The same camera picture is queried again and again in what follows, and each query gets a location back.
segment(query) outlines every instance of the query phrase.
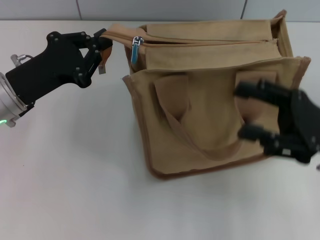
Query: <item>robotic hand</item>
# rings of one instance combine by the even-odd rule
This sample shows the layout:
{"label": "robotic hand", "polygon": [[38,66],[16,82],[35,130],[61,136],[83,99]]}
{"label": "robotic hand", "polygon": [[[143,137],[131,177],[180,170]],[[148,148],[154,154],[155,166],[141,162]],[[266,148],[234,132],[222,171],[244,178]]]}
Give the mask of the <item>robotic hand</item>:
{"label": "robotic hand", "polygon": [[245,124],[238,132],[242,139],[260,141],[265,155],[295,158],[300,163],[309,164],[311,157],[320,151],[320,109],[305,92],[260,80],[257,85],[241,82],[234,94],[279,107],[279,133],[253,124]]}
{"label": "robotic hand", "polygon": [[[91,84],[91,76],[102,61],[101,51],[110,48],[112,40],[100,37],[101,29],[90,37],[85,32],[47,35],[48,45],[39,55],[12,55],[15,69],[0,72],[0,124],[16,125],[17,119],[30,111],[36,100],[63,84],[80,88]],[[88,48],[85,57],[80,49]]]}

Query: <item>gray wall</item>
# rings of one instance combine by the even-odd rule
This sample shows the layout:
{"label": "gray wall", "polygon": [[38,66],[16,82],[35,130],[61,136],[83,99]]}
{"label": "gray wall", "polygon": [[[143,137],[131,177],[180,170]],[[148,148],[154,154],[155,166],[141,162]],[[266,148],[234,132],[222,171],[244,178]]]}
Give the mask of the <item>gray wall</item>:
{"label": "gray wall", "polygon": [[[239,19],[245,0],[0,0],[0,20],[196,21]],[[320,0],[248,0],[243,18],[320,22]]]}

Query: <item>tan canvas tote bag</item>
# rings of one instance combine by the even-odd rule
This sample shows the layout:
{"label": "tan canvas tote bag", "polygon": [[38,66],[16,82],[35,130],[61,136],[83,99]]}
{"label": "tan canvas tote bag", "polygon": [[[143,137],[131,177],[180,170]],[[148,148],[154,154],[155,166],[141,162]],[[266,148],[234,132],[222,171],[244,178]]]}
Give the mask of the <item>tan canvas tote bag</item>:
{"label": "tan canvas tote bag", "polygon": [[310,63],[293,57],[286,11],[268,20],[112,25],[101,37],[125,47],[125,82],[145,159],[157,177],[220,170],[265,159],[238,138],[246,123],[278,131],[278,109],[234,97],[240,81],[297,88]]}

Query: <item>white table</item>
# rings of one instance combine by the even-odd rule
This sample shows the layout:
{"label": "white table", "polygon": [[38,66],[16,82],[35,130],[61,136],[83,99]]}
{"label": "white table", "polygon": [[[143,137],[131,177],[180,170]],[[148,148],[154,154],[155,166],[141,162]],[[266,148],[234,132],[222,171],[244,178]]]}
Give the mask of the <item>white table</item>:
{"label": "white table", "polygon": [[[0,71],[12,54],[37,55],[51,31],[107,21],[0,21]],[[123,22],[138,26],[141,22]],[[320,23],[288,23],[296,56],[312,62],[301,87],[320,105]],[[68,84],[0,127],[1,240],[315,240],[320,157],[305,167],[273,158],[162,181],[146,170],[123,46],[92,85]]]}

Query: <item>metal zipper pull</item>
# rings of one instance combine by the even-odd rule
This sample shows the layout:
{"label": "metal zipper pull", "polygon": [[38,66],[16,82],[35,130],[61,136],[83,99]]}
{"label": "metal zipper pull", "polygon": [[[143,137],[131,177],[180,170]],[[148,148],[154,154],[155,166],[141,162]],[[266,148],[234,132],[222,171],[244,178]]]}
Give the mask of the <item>metal zipper pull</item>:
{"label": "metal zipper pull", "polygon": [[141,36],[135,36],[132,41],[132,53],[131,53],[131,63],[136,64],[138,60],[138,53],[140,44],[144,43],[144,39]]}

